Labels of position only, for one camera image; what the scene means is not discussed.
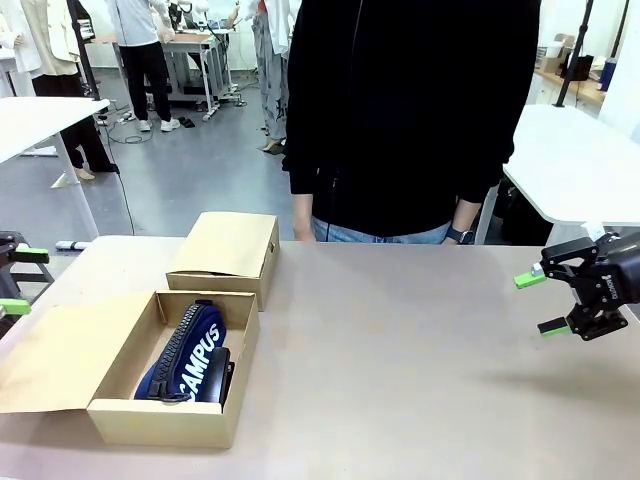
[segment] floor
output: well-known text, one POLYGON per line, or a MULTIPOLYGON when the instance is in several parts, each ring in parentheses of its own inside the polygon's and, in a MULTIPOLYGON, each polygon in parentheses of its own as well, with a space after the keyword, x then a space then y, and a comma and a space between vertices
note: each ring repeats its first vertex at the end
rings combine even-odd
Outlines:
MULTIPOLYGON (((96 78, 103 98, 116 100, 118 108, 126 104, 117 70, 98 71, 96 78)), ((288 178, 281 158, 260 151, 266 137, 260 130, 259 90, 248 87, 242 94, 245 107, 223 105, 207 123, 193 110, 174 111, 175 116, 191 118, 196 128, 162 134, 156 125, 153 138, 143 144, 111 142, 136 235, 185 236, 200 212, 233 210, 278 215, 282 238, 292 238, 288 178)), ((111 136, 136 134, 130 123, 118 125, 111 136)), ((87 239, 69 191, 50 188, 62 173, 57 158, 20 157, 3 163, 0 173, 0 224, 50 250, 58 240, 87 239)), ((86 183, 84 191, 101 234, 131 234, 116 175, 102 175, 86 183)))

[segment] jacket zipper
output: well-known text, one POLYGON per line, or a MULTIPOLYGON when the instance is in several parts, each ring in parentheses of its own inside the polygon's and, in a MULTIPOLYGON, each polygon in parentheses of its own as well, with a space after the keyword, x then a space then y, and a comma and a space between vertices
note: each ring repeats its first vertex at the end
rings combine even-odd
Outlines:
POLYGON ((188 393, 169 393, 169 372, 173 372, 175 364, 180 357, 184 340, 189 336, 193 326, 198 322, 198 318, 207 305, 191 305, 184 313, 184 317, 171 336, 169 343, 164 350, 151 378, 149 386, 149 400, 162 400, 163 402, 185 402, 191 397, 188 393))

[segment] box flap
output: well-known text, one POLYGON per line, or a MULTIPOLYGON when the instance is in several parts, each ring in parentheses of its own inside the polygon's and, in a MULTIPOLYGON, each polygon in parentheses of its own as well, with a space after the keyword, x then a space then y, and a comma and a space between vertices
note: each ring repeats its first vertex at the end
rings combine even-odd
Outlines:
POLYGON ((178 252, 170 273, 258 278, 276 220, 273 215, 205 212, 178 252))
POLYGON ((0 365, 0 413, 86 408, 154 297, 51 309, 0 365))

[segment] open cardboard box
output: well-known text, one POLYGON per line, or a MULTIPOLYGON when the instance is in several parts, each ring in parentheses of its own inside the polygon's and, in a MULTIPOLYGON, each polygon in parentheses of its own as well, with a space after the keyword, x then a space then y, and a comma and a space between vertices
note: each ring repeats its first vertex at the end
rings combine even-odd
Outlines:
POLYGON ((167 282, 172 290, 255 293, 263 311, 279 251, 276 216, 205 212, 178 252, 167 282))
POLYGON ((86 409, 106 443, 231 447, 260 330, 255 295, 151 292, 53 308, 0 365, 0 413, 86 409), (133 400, 186 308, 222 312, 235 370, 217 403, 133 400))

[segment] black pole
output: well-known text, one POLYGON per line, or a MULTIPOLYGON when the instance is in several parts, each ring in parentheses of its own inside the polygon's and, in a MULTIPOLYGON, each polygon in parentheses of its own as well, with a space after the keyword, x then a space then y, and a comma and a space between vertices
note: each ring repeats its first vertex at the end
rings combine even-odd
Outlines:
POLYGON ((618 48, 620 47, 620 40, 622 40, 622 32, 624 32, 624 24, 627 22, 627 12, 629 11, 629 0, 624 4, 624 10, 622 11, 622 20, 620 21, 620 28, 618 29, 618 35, 616 41, 613 44, 613 50, 611 51, 611 58, 616 58, 618 54, 618 48))
POLYGON ((84 46, 84 39, 82 38, 82 32, 80 31, 80 23, 78 22, 78 14, 76 13, 74 0, 67 0, 67 7, 69 8, 69 15, 71 15, 71 25, 73 25, 73 31, 76 33, 76 40, 78 41, 80 64, 82 65, 82 70, 84 71, 87 83, 89 83, 91 96, 96 101, 100 100, 100 92, 98 92, 96 78, 93 76, 93 71, 91 71, 91 64, 89 63, 89 56, 87 55, 87 49, 84 46))
POLYGON ((582 20, 582 25, 580 25, 580 33, 578 34, 576 46, 573 50, 573 54, 571 55, 571 63, 569 64, 569 68, 567 69, 567 75, 564 78, 564 83, 562 84, 562 89, 560 90, 558 102, 555 104, 555 106, 558 108, 564 107, 564 99, 567 96, 567 91, 569 91, 569 85, 571 84, 571 80, 573 79, 573 76, 576 73, 576 69, 578 68, 578 57, 580 56, 580 52, 582 51, 584 37, 587 35, 587 30, 589 30, 589 18, 591 18, 592 8, 593 0, 587 0, 587 9, 584 12, 584 19, 582 20))

